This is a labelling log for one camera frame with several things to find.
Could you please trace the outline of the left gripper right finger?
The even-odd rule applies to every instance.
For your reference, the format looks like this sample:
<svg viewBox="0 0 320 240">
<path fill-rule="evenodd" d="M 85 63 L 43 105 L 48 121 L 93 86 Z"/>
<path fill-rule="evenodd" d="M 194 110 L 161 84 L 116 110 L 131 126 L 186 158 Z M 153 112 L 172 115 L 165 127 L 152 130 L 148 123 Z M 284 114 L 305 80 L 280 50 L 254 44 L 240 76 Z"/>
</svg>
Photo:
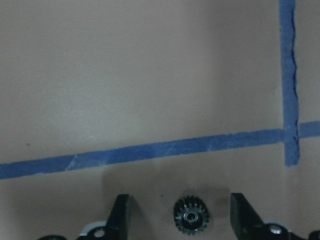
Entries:
<svg viewBox="0 0 320 240">
<path fill-rule="evenodd" d="M 230 224 L 238 240 L 257 240 L 263 220 L 242 193 L 230 195 Z"/>
</svg>

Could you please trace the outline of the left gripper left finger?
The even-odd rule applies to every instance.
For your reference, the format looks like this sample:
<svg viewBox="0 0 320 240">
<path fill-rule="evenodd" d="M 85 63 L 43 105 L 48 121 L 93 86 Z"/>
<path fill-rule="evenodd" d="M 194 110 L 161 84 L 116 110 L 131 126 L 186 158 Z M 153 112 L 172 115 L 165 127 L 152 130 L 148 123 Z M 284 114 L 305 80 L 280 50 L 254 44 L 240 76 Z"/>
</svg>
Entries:
<svg viewBox="0 0 320 240">
<path fill-rule="evenodd" d="M 105 240 L 127 240 L 130 225 L 130 195 L 119 194 L 104 227 Z"/>
</svg>

